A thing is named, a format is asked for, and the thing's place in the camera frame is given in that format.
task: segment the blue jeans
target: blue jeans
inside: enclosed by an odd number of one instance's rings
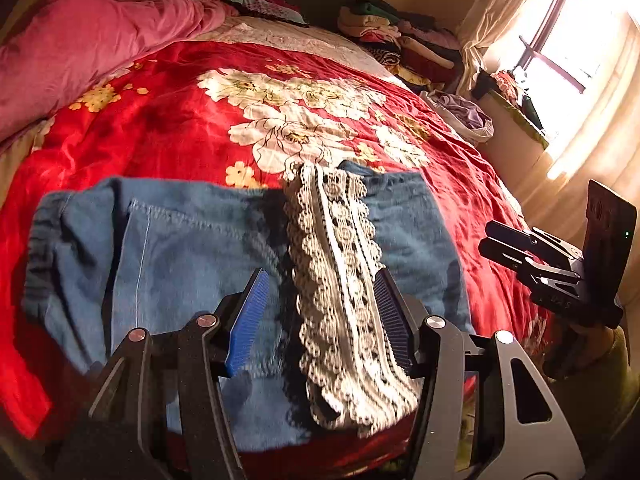
[[[420,174],[341,168],[363,176],[382,263],[400,291],[472,332],[460,262]],[[142,178],[50,193],[33,219],[23,307],[87,372],[133,327],[179,330],[261,267],[270,276],[268,305],[244,369],[222,382],[225,409],[240,451],[303,444],[325,430],[310,417],[298,368],[284,203],[279,189]],[[167,373],[172,431],[180,431],[176,385]]]

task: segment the white flower pattern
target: white flower pattern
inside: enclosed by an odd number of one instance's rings
[[[324,108],[334,117],[359,121],[369,119],[369,107],[384,104],[386,97],[375,90],[364,88],[355,79],[309,81],[293,77],[288,81],[296,85],[301,99],[309,108]]]
[[[358,145],[358,154],[342,143],[356,137],[357,131],[322,117],[310,108],[322,108],[336,118],[359,121],[373,116],[382,121],[386,116],[372,105],[382,107],[386,102],[384,94],[355,78],[313,80],[298,67],[277,65],[267,68],[297,73],[304,78],[280,80],[234,68],[210,70],[198,77],[198,86],[205,89],[213,101],[227,99],[250,121],[231,126],[228,133],[232,142],[252,146],[255,163],[261,171],[281,173],[293,163],[305,160],[329,167],[338,166],[345,159],[360,163],[379,160],[374,150],[363,142]],[[367,126],[376,131],[380,146],[394,161],[408,168],[429,163],[423,150],[402,133],[388,126]]]
[[[430,161],[418,146],[404,140],[404,135],[388,126],[373,125],[380,145],[385,153],[394,161],[404,164],[408,168],[420,168]]]
[[[243,115],[251,122],[232,126],[230,139],[241,146],[252,144],[256,164],[265,173],[281,173],[304,160],[333,168],[355,158],[353,150],[341,143],[353,139],[355,130],[298,104],[282,105],[279,111],[252,104]]]
[[[234,68],[219,70],[222,74],[217,70],[209,70],[198,76],[198,86],[206,88],[205,94],[216,102],[227,98],[230,105],[244,110],[256,103],[281,106],[300,99],[300,92],[295,92],[293,85],[288,85],[286,81]]]

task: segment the bed sheet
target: bed sheet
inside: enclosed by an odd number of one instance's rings
[[[478,253],[487,221],[524,226],[491,166],[353,43],[257,20],[231,19],[137,60],[42,125],[44,145],[18,169],[0,212],[0,274],[10,277],[0,282],[0,400],[25,436],[59,436],[88,386],[20,309],[31,218],[47,192],[112,175],[279,187],[297,160],[419,171],[458,249],[476,332],[511,330],[530,350],[540,342],[546,314],[512,272]],[[409,419],[368,440],[343,432],[278,450],[274,460],[290,469],[276,473],[321,476],[399,454]],[[264,478],[264,455],[243,457],[249,473],[253,465]]]

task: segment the pink blanket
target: pink blanket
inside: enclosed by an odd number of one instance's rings
[[[122,65],[219,27],[220,0],[40,0],[0,46],[0,141]]]

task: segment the lace fabric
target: lace fabric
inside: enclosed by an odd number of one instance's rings
[[[366,192],[359,176],[309,162],[285,184],[305,349],[300,369],[312,416],[324,428],[357,428],[361,436],[392,426],[418,404],[376,306],[382,252],[360,200]]]

